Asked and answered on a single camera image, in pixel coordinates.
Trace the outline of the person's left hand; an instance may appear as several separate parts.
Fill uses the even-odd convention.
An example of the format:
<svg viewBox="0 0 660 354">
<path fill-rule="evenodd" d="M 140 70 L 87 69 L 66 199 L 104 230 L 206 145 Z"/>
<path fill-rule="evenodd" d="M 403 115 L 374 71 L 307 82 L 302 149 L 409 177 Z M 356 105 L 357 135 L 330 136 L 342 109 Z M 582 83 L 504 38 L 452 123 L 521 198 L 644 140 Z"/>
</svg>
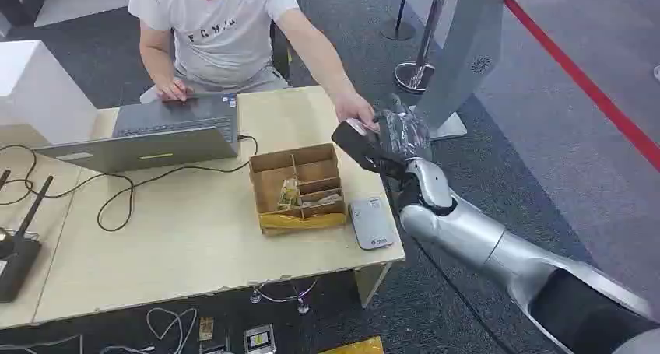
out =
<svg viewBox="0 0 660 354">
<path fill-rule="evenodd" d="M 374 108 L 358 93 L 332 94 L 330 99 L 339 121 L 357 119 L 365 128 L 379 132 L 379 126 L 374 121 Z"/>
</svg>

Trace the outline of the person's right hand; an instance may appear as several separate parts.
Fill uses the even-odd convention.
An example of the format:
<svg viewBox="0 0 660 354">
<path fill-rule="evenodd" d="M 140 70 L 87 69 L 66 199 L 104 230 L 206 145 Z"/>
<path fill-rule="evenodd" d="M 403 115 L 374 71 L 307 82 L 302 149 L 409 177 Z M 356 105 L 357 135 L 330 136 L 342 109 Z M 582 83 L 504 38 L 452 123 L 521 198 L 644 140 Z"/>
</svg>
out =
<svg viewBox="0 0 660 354">
<path fill-rule="evenodd" d="M 182 79 L 157 79 L 155 81 L 156 96 L 162 101 L 185 102 L 192 97 L 193 89 Z"/>
</svg>

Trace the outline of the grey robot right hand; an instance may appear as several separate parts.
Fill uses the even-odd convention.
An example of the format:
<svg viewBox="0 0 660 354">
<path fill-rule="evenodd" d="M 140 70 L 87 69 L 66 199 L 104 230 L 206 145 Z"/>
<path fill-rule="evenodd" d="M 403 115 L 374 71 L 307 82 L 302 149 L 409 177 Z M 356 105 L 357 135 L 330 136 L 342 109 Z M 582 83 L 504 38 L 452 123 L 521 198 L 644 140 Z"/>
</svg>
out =
<svg viewBox="0 0 660 354">
<path fill-rule="evenodd" d="M 342 121 L 332 141 L 364 170 L 402 181 L 415 169 L 433 169 L 428 127 L 397 94 L 374 115 L 378 130 L 356 118 Z"/>
</svg>

